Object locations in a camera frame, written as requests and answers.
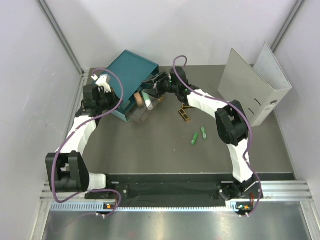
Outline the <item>green tube white cap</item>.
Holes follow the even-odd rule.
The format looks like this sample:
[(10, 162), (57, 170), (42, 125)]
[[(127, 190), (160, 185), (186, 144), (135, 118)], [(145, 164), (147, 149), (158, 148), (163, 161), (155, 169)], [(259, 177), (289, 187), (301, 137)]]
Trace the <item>green tube white cap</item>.
[(149, 110), (149, 111), (153, 110), (154, 106), (153, 106), (153, 103), (151, 100), (151, 96), (148, 93), (146, 93), (145, 90), (142, 90), (141, 94), (142, 94), (142, 97), (143, 97), (143, 100), (144, 100), (144, 103), (145, 103), (147, 110)]

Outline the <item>foundation bottle black cap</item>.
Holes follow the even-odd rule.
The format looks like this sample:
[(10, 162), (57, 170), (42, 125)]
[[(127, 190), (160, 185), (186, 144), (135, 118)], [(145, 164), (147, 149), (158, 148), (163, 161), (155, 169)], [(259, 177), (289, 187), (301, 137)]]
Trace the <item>foundation bottle black cap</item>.
[(144, 100), (139, 92), (135, 92), (133, 96), (138, 107), (141, 107), (144, 105)]

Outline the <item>teal drawer organizer box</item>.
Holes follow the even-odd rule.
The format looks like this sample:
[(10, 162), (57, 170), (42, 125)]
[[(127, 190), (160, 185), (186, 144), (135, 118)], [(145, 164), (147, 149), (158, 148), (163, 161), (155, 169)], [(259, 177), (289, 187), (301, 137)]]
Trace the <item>teal drawer organizer box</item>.
[(107, 69), (118, 76), (123, 86), (122, 105), (112, 114), (124, 122), (130, 120), (129, 111), (136, 106), (134, 93), (147, 88), (143, 81), (159, 73), (159, 65), (129, 50), (123, 51)]

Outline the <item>clear drawer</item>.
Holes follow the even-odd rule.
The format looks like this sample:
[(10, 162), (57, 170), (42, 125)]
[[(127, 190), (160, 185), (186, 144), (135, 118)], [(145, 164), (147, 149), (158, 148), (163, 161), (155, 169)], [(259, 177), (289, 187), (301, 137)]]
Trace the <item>clear drawer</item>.
[[(140, 95), (143, 99), (142, 90), (146, 90), (146, 89), (142, 89), (140, 87), (138, 90), (139, 91), (137, 91), (137, 92), (140, 93)], [(161, 98), (153, 98), (151, 96), (150, 96), (150, 98), (151, 98), (153, 110), (154, 110), (157, 107), (157, 105), (163, 101), (164, 95)], [(144, 102), (143, 106), (138, 107), (136, 100), (135, 100), (134, 105), (128, 111), (127, 116), (129, 117), (130, 120), (135, 121), (135, 122), (142, 125), (146, 121), (146, 119), (149, 117), (149, 115), (152, 113), (153, 110), (147, 110), (145, 102)]]

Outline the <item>gold black lipstick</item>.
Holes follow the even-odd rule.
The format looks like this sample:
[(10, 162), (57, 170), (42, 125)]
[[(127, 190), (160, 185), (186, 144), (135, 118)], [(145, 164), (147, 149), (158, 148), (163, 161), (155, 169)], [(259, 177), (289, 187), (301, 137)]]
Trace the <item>gold black lipstick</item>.
[(186, 113), (186, 111), (185, 111), (183, 108), (179, 109), (178, 112), (179, 112), (181, 118), (182, 118), (185, 122), (188, 122), (188, 121), (190, 120), (189, 115)]
[(191, 107), (191, 106), (184, 106), (184, 105), (183, 105), (181, 108), (184, 109), (184, 110), (187, 110), (187, 109), (192, 109), (193, 107)]

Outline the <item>green mascara tube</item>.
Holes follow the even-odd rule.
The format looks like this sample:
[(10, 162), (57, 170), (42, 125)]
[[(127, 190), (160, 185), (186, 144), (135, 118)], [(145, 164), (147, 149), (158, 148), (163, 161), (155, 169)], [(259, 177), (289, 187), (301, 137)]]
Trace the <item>green mascara tube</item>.
[(197, 139), (199, 137), (199, 133), (198, 132), (195, 132), (193, 137), (192, 137), (192, 140), (191, 140), (191, 144), (194, 146), (197, 142)]
[(206, 140), (208, 138), (205, 127), (201, 127), (201, 134), (202, 134), (202, 138), (204, 140)]

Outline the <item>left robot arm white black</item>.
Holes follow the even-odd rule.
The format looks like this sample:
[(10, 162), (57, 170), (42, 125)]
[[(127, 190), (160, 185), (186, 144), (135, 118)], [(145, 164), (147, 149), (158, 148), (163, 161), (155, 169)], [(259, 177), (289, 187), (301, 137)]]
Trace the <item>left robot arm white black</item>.
[(121, 99), (108, 83), (83, 87), (83, 100), (65, 142), (56, 152), (48, 153), (45, 157), (52, 192), (83, 193), (96, 190), (105, 199), (113, 194), (114, 187), (108, 183), (106, 174), (88, 171), (83, 153), (103, 112), (114, 111), (120, 104)]

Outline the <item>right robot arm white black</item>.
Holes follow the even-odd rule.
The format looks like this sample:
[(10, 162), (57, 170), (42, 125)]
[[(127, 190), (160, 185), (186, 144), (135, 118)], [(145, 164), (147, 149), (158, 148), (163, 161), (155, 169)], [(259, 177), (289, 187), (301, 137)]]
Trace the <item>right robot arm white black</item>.
[(219, 197), (231, 200), (249, 195), (257, 179), (250, 167), (250, 129), (240, 102), (214, 98), (197, 86), (189, 84), (182, 67), (152, 76), (144, 80), (144, 84), (149, 86), (146, 93), (153, 98), (159, 99), (166, 93), (175, 94), (181, 103), (201, 110), (215, 119), (218, 136), (227, 145), (230, 153), (234, 178), (233, 183), (217, 185)]

